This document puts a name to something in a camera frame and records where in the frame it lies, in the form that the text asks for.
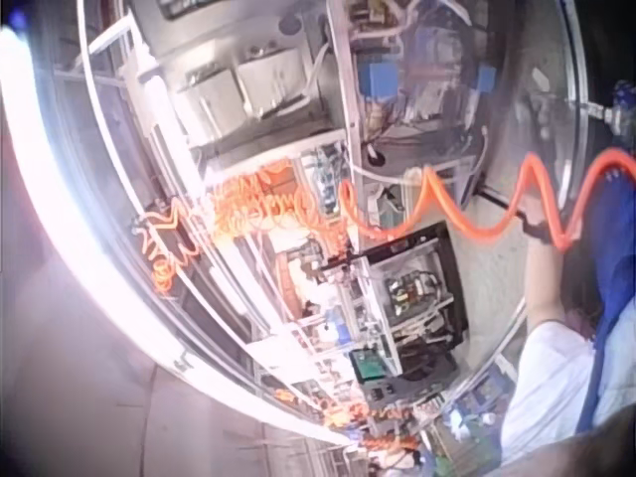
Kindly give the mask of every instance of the electrical wiring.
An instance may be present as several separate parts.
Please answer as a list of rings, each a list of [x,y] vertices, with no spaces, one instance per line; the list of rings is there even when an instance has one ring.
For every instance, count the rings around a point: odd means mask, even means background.
[[[488,148],[488,128],[486,126],[482,126],[481,133],[484,136],[484,145],[482,147],[479,159],[477,160],[473,168],[470,170],[470,172],[466,174],[468,176],[472,176],[473,174],[479,172],[479,169],[481,168],[484,162],[484,158],[486,157],[486,150]],[[355,164],[353,164],[351,167],[357,173],[362,174],[363,176],[367,176],[368,178],[374,179],[379,182],[384,182],[387,184],[395,184],[397,186],[407,186],[407,187],[418,187],[421,185],[420,181],[408,181],[400,177],[383,176],[381,174],[376,174],[374,172],[368,171],[367,169],[364,169]],[[453,182],[456,182],[458,179],[459,179],[458,177],[451,177],[451,178],[441,179],[441,181],[444,184],[452,184]]]
[[[343,181],[340,186],[340,205],[347,217],[356,226],[361,234],[372,239],[394,239],[402,236],[412,229],[419,221],[431,202],[437,203],[449,222],[454,224],[468,238],[475,241],[490,241],[500,236],[515,217],[519,203],[524,192],[531,186],[539,188],[544,205],[544,212],[548,218],[550,235],[554,245],[560,250],[566,250],[573,242],[576,229],[582,218],[583,211],[592,193],[592,188],[598,177],[608,168],[622,167],[636,181],[636,161],[620,149],[610,148],[600,153],[590,165],[581,191],[574,205],[574,209],[565,230],[562,228],[557,208],[555,192],[550,180],[550,175],[543,162],[534,153],[529,153],[521,167],[517,186],[510,202],[510,207],[501,221],[494,226],[480,228],[471,224],[459,210],[453,199],[449,196],[442,181],[437,177],[433,169],[424,167],[421,180],[421,190],[412,214],[400,226],[389,230],[381,230],[370,227],[361,218],[356,203],[356,193],[350,181]]]
[[[322,64],[325,61],[325,56],[327,56],[327,52],[329,51],[329,48],[330,48],[329,43],[325,43],[318,51],[318,54],[316,55],[316,59],[314,60],[314,64],[311,67],[311,73],[309,74],[307,83],[301,91],[301,95],[303,96],[309,95],[309,89],[314,84],[314,82],[316,82],[316,80],[318,79],[318,73],[320,73],[320,69],[322,68]]]

